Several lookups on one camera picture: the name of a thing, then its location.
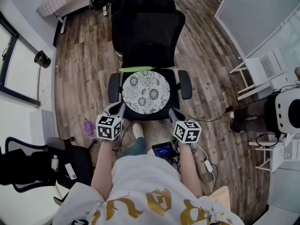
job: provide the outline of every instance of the round patterned board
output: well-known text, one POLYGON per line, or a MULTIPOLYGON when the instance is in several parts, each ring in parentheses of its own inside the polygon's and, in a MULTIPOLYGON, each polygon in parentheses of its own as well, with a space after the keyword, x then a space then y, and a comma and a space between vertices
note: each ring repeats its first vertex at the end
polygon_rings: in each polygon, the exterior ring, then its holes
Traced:
POLYGON ((124 82, 122 96, 126 105, 136 113, 156 113, 169 101, 170 86, 157 72, 136 72, 124 82))

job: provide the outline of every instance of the black pants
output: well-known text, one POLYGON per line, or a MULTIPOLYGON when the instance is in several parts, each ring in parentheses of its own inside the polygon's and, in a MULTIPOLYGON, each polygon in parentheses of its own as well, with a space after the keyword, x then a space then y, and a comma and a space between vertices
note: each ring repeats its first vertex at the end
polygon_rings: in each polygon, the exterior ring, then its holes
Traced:
POLYGON ((234 111, 234 121, 232 125, 239 131, 248 132, 271 132, 268 130, 265 122, 264 103, 260 100, 249 104, 243 108, 234 111), (245 120, 246 118, 256 117, 253 120, 245 120))

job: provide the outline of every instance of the window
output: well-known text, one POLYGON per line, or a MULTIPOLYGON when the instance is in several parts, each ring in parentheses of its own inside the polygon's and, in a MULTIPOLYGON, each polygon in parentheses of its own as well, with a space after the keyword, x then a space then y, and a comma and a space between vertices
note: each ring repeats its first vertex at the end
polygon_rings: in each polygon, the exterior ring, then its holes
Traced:
POLYGON ((40 106, 38 80, 40 66, 34 63, 38 51, 0 13, 0 92, 40 106))

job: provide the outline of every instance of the black window frame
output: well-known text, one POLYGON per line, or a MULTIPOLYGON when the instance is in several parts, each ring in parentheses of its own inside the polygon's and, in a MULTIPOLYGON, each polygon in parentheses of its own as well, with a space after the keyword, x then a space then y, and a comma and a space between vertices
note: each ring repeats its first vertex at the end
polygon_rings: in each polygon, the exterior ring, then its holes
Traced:
POLYGON ((10 59, 13 54, 16 42, 18 40, 20 40, 34 54, 36 54, 38 51, 14 29, 14 27, 7 21, 7 19, 3 16, 3 14, 1 12, 0 12, 0 24, 12 36, 7 49, 5 51, 0 51, 1 53, 3 52, 3 55, 2 55, 3 63, 2 63, 2 68, 1 68, 1 72, 0 72, 0 93, 6 94, 9 97, 12 97, 16 100, 23 101, 27 104, 34 105, 35 107, 40 107, 41 106, 40 101, 5 87, 5 80, 6 80, 7 73, 8 73, 8 67, 9 67, 10 59))

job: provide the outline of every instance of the wooden floor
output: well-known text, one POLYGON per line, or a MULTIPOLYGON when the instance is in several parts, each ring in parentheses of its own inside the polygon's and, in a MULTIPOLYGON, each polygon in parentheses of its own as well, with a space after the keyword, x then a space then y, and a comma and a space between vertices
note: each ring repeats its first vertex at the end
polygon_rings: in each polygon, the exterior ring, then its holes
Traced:
MULTIPOLYGON (((229 75, 241 60, 214 18, 220 3, 221 0, 176 0, 177 9, 186 16, 186 24, 177 43, 173 69, 176 74, 178 69, 187 70, 193 85, 193 98, 180 99, 180 108, 199 119, 216 118, 229 105, 238 105, 237 91, 244 87, 240 75, 229 75)), ((95 122, 109 104, 108 80, 121 67, 112 45, 110 16, 86 10, 68 17, 66 32, 58 38, 56 63, 55 97, 60 137, 74 136, 77 145, 87 147, 90 140, 83 134, 83 120, 95 122)), ((226 114, 215 122, 201 122, 199 144, 210 162, 219 168, 216 188, 229 187, 232 211, 248 224, 265 210, 270 174, 255 169, 263 157, 248 146, 248 141, 256 135, 231 133, 230 121, 226 114)), ((168 122, 142 122, 141 125, 149 147, 170 140, 168 122)), ((123 139, 123 150, 133 141, 130 127, 123 139)), ((99 144, 96 144, 91 151, 93 163, 97 161, 98 150, 99 144)), ((212 186, 213 177, 204 166, 205 158, 198 149, 195 160, 199 175, 207 186, 212 186)))

